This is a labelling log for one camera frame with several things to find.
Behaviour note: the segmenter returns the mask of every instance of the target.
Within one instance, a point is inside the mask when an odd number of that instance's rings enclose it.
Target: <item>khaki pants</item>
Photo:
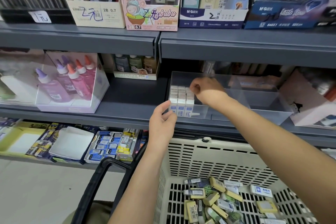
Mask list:
[[[113,202],[93,201],[85,224],[107,224],[110,219]],[[75,212],[69,214],[63,224],[71,224]]]

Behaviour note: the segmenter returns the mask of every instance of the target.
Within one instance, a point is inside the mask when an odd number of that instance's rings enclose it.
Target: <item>bottle cap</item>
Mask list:
[[[61,61],[59,59],[56,60],[57,65],[57,71],[59,74],[66,74],[69,73],[68,69],[62,65]]]
[[[52,81],[51,78],[47,74],[45,74],[41,69],[37,68],[36,73],[39,75],[38,79],[41,83],[49,83]]]
[[[76,70],[78,71],[79,74],[83,74],[86,72],[86,68],[82,66],[82,64],[79,62],[78,59],[76,59]]]
[[[70,77],[70,79],[77,79],[79,77],[78,71],[75,71],[70,64],[68,64],[68,70],[68,76]]]
[[[85,55],[84,58],[85,58],[86,69],[89,69],[89,70],[94,69],[95,64],[90,60],[89,56]]]
[[[70,63],[70,60],[64,55],[62,55],[62,60],[63,60],[63,65],[65,65],[65,66]]]

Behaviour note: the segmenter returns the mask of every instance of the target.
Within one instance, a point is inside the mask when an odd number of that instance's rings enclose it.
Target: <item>orange nozzle cap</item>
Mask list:
[[[76,66],[77,66],[77,68],[79,68],[79,69],[81,69],[81,68],[83,67],[82,64],[79,62],[78,59],[76,59]]]
[[[91,65],[91,60],[90,60],[89,56],[85,55],[84,58],[85,58],[85,65],[87,65],[87,66]]]
[[[69,74],[74,74],[75,73],[75,70],[72,67],[72,65],[68,64],[67,67],[68,67],[68,70],[69,70]]]

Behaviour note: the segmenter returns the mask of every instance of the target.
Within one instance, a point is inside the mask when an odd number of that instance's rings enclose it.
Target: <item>white tile floor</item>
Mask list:
[[[1,224],[61,224],[94,170],[0,159]],[[96,200],[113,201],[123,173],[107,172]]]

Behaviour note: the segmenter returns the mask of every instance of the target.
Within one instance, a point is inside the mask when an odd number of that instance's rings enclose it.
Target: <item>purple nozzle cap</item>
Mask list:
[[[62,60],[63,60],[63,64],[64,64],[65,66],[68,65],[68,64],[70,63],[69,59],[68,59],[66,56],[64,56],[64,55],[62,55]]]
[[[59,59],[56,60],[56,65],[58,69],[62,69],[64,68],[64,66],[62,65],[61,61]]]
[[[36,69],[36,73],[39,75],[40,78],[44,78],[47,75],[39,68]]]

